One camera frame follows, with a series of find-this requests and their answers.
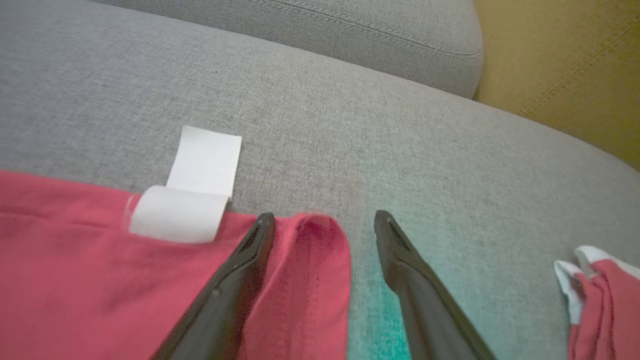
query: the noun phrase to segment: sofa cushion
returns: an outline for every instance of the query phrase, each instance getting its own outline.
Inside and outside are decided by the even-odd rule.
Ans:
[[[96,0],[331,56],[464,97],[482,67],[473,0]]]
[[[640,1],[476,0],[476,101],[616,155],[640,171]]]
[[[377,209],[499,359],[566,359],[553,260],[592,244],[640,265],[640,174],[530,120],[83,0],[0,2],[0,49],[0,168],[143,192],[166,182],[190,124],[243,137],[232,211],[335,216],[352,255],[350,359],[408,358]]]

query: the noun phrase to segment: white fabric trim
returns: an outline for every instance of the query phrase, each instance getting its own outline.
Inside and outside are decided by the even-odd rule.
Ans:
[[[579,325],[584,304],[582,299],[578,296],[577,291],[573,288],[573,280],[577,279],[576,274],[581,274],[582,271],[574,264],[560,260],[554,262],[554,270],[556,271],[556,277],[560,284],[560,288],[567,298],[569,322],[572,325]]]
[[[578,258],[580,267],[585,274],[589,274],[590,277],[597,275],[592,269],[591,264],[600,260],[611,260],[618,265],[624,272],[640,280],[640,269],[632,266],[614,256],[611,256],[604,250],[600,250],[597,247],[583,245],[575,249],[575,255]]]

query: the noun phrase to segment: seam stitching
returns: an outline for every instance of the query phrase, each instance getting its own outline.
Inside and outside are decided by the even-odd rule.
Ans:
[[[635,18],[634,20],[635,21],[627,25],[627,27],[624,30],[620,31],[618,34],[613,35],[609,37],[607,40],[605,40],[601,48],[597,50],[594,55],[587,58],[582,63],[576,65],[572,70],[569,70],[569,72],[565,74],[558,82],[548,87],[543,92],[543,95],[540,95],[539,97],[537,97],[535,100],[529,103],[529,105],[527,105],[523,110],[521,110],[518,113],[518,115],[521,117],[526,117],[528,114],[534,112],[535,110],[540,108],[540,106],[543,106],[549,100],[551,100],[551,98],[555,94],[557,94],[561,89],[563,89],[564,87],[562,85],[567,85],[570,82],[570,80],[575,78],[578,74],[584,72],[589,66],[591,66],[594,63],[597,63],[600,59],[602,59],[602,57],[607,52],[607,50],[612,49],[615,46],[616,42],[623,35],[627,34],[631,29],[633,29],[636,25],[640,23],[640,19]]]
[[[321,19],[321,20],[324,20],[324,21],[334,22],[334,23],[336,23],[336,24],[340,24],[341,26],[346,26],[347,28],[356,29],[356,30],[362,31],[362,32],[364,32],[364,33],[372,34],[372,35],[375,35],[375,36],[380,37],[380,38],[384,38],[384,39],[387,39],[387,40],[390,40],[390,41],[393,41],[393,42],[397,42],[398,44],[406,45],[406,46],[411,47],[411,48],[413,48],[413,49],[416,49],[416,50],[418,50],[418,51],[426,51],[427,53],[431,53],[431,54],[434,54],[434,55],[436,55],[436,56],[442,56],[442,57],[444,57],[444,58],[451,58],[451,59],[455,59],[455,60],[463,60],[463,61],[465,61],[465,60],[467,60],[467,58],[471,58],[471,57],[473,57],[474,55],[476,55],[476,54],[477,54],[477,53],[474,53],[474,54],[465,54],[465,55],[457,54],[457,55],[459,55],[459,56],[452,56],[452,55],[455,55],[455,54],[451,54],[451,53],[448,53],[448,54],[439,53],[439,52],[438,52],[438,51],[436,51],[435,49],[431,49],[430,47],[425,47],[425,46],[424,46],[424,45],[422,45],[422,44],[420,44],[420,46],[422,46],[422,47],[417,47],[417,46],[414,46],[414,45],[408,44],[408,43],[406,43],[406,42],[398,41],[398,40],[393,39],[393,38],[390,38],[390,37],[386,37],[386,36],[383,36],[383,35],[380,35],[380,34],[377,34],[377,33],[373,33],[373,32],[371,32],[371,31],[367,31],[367,30],[365,30],[365,29],[358,28],[358,27],[356,27],[356,26],[354,26],[354,25],[345,24],[345,23],[340,22],[340,21],[337,21],[337,20],[327,19],[327,18],[325,18],[325,17],[321,17],[321,16],[317,16],[317,15],[312,15],[312,14],[310,14],[310,13],[305,13],[305,12],[301,12],[301,11],[299,11],[299,10],[293,10],[293,9],[290,9],[290,8],[284,8],[284,7],[282,7],[282,6],[277,6],[277,5],[273,5],[273,4],[265,3],[265,2],[262,2],[262,1],[258,1],[258,0],[249,0],[249,1],[251,1],[252,3],[256,3],[256,4],[262,4],[262,5],[266,5],[266,6],[271,6],[271,7],[273,7],[273,8],[278,8],[278,9],[281,9],[281,10],[287,10],[287,11],[289,11],[289,12],[299,13],[299,14],[301,14],[301,15],[306,15],[306,16],[310,16],[310,17],[315,17],[315,18],[318,18],[318,19]]]
[[[349,19],[349,20],[352,20],[354,22],[361,22],[362,24],[366,24],[366,25],[368,25],[368,26],[370,26],[370,27],[372,27],[374,29],[386,31],[386,32],[389,32],[389,33],[391,33],[393,35],[397,35],[398,37],[409,38],[409,39],[411,39],[411,40],[413,40],[415,42],[423,43],[423,44],[421,44],[423,46],[429,46],[429,47],[432,47],[433,49],[437,49],[437,50],[441,50],[441,51],[454,51],[454,52],[456,52],[456,53],[458,53],[460,55],[462,55],[462,54],[464,54],[464,55],[473,55],[473,54],[476,54],[478,52],[478,50],[480,50],[479,46],[477,46],[476,48],[474,48],[474,49],[472,49],[470,51],[463,50],[463,49],[453,49],[453,48],[450,48],[450,47],[442,47],[442,46],[435,45],[434,43],[432,43],[430,41],[423,40],[423,39],[420,39],[420,38],[416,38],[416,37],[413,37],[413,36],[408,35],[406,33],[400,32],[400,31],[394,31],[392,29],[385,28],[384,26],[375,25],[375,24],[373,24],[371,22],[360,20],[360,19],[357,19],[355,17],[351,17],[349,15],[344,15],[344,14],[341,14],[341,13],[338,13],[338,12],[333,12],[333,11],[330,11],[330,10],[327,10],[327,9],[318,8],[316,6],[312,6],[312,5],[305,4],[305,3],[299,3],[297,1],[291,1],[291,0],[280,0],[280,1],[285,1],[287,3],[293,3],[293,4],[306,6],[309,9],[320,10],[322,12],[327,13],[328,15],[337,15],[339,17],[343,17],[345,20]]]

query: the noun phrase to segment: pink shirt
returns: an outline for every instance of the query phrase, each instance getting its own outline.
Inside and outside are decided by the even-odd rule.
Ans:
[[[0,359],[146,359],[229,257],[255,215],[214,241],[129,234],[139,195],[0,172]],[[351,261],[325,215],[276,220],[240,359],[344,359]]]

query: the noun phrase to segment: red garment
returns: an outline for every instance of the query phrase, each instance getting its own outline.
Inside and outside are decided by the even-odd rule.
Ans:
[[[131,235],[139,195],[0,172],[0,359],[146,359],[256,219],[211,243]],[[351,262],[334,219],[276,220],[241,359],[344,359]]]
[[[640,269],[595,247],[581,246],[575,253],[582,269],[556,261],[556,274],[569,298],[569,359],[637,359]]]

